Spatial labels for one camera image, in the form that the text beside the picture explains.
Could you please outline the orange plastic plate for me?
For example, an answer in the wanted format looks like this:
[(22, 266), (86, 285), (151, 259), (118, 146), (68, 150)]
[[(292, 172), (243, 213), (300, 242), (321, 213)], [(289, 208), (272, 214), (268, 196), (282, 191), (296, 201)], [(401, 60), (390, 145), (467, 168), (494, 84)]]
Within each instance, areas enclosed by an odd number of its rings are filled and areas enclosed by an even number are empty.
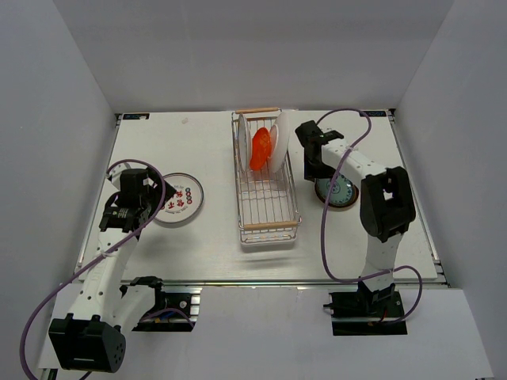
[(252, 153), (250, 157), (250, 169), (261, 170), (270, 159), (273, 150), (270, 130), (261, 127), (252, 138)]

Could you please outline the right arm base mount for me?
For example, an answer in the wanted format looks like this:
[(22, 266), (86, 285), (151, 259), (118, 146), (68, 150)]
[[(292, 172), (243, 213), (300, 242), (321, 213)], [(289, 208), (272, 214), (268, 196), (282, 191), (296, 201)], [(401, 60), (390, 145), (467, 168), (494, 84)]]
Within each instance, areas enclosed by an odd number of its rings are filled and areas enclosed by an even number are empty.
[(331, 316), (334, 336), (404, 336), (408, 333), (401, 296), (392, 283), (370, 291), (364, 282), (355, 292), (330, 293), (323, 309)]

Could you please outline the plain white plate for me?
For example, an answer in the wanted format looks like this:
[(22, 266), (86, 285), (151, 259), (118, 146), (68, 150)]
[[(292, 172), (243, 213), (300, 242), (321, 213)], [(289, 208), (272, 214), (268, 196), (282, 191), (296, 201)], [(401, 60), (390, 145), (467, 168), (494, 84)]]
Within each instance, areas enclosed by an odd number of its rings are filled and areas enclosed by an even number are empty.
[(269, 170), (276, 173), (284, 163), (288, 150), (291, 129), (287, 112), (282, 112), (270, 128), (272, 151), (269, 157)]

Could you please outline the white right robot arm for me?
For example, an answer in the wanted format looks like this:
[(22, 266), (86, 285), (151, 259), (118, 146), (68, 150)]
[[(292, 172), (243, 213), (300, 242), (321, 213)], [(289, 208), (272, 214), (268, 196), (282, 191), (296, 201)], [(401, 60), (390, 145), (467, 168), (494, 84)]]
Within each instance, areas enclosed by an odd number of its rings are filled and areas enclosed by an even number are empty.
[(359, 311), (374, 316), (395, 294), (395, 258), (399, 244), (415, 220), (416, 210), (407, 171), (386, 167), (362, 154), (358, 142), (347, 143), (335, 130), (323, 131), (311, 120), (295, 130), (303, 148), (304, 179), (344, 176), (359, 190), (359, 216), (367, 236), (364, 268), (358, 279)]

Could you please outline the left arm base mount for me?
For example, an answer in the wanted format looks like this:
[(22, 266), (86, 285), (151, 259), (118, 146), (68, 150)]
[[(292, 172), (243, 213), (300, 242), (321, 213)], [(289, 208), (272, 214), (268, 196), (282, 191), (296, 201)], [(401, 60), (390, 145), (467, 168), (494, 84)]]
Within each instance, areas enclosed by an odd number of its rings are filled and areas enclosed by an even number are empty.
[(166, 287), (155, 276), (137, 277), (120, 286), (121, 301), (142, 306), (129, 332), (176, 333), (193, 331), (198, 315), (197, 294)]

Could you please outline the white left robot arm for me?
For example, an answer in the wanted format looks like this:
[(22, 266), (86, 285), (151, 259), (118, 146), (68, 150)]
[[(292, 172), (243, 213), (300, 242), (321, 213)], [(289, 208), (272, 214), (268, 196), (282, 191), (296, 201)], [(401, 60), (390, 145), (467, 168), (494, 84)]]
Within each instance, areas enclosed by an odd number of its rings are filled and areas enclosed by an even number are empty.
[(121, 283), (142, 229), (176, 193), (150, 166), (128, 164), (111, 168), (108, 179), (116, 188), (99, 219), (97, 263), (86, 271), (77, 298), (63, 318), (51, 321), (48, 335), (60, 366), (69, 371), (119, 370), (127, 335), (140, 318), (162, 314), (167, 296), (156, 289), (158, 279)]

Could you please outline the white plate red characters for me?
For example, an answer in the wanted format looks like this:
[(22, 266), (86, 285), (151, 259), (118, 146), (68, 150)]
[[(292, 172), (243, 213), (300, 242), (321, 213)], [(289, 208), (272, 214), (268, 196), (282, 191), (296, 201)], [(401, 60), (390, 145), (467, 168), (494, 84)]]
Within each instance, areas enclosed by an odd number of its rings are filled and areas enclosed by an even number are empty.
[(175, 190), (175, 194), (158, 212), (155, 221), (168, 227), (179, 227), (198, 216), (204, 204), (204, 189), (201, 183), (187, 173), (169, 173), (164, 180)]

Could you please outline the teal blue patterned plate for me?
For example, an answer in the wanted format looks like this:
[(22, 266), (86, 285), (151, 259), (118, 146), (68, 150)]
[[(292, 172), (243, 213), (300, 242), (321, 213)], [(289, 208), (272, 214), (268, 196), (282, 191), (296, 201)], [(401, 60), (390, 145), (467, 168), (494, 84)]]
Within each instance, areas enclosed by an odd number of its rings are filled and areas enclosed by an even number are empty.
[[(330, 189), (330, 179), (316, 179), (314, 191), (324, 203)], [(359, 198), (359, 189), (349, 179), (339, 175), (331, 190), (329, 206), (336, 209), (351, 207)]]

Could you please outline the white plate green red rim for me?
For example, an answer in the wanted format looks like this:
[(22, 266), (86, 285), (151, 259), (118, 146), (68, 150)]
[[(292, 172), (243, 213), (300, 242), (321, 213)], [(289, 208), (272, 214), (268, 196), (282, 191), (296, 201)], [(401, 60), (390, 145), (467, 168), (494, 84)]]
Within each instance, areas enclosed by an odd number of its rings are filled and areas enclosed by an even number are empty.
[(238, 116), (238, 152), (242, 171), (246, 172), (249, 168), (252, 147), (251, 147), (250, 126), (244, 114)]

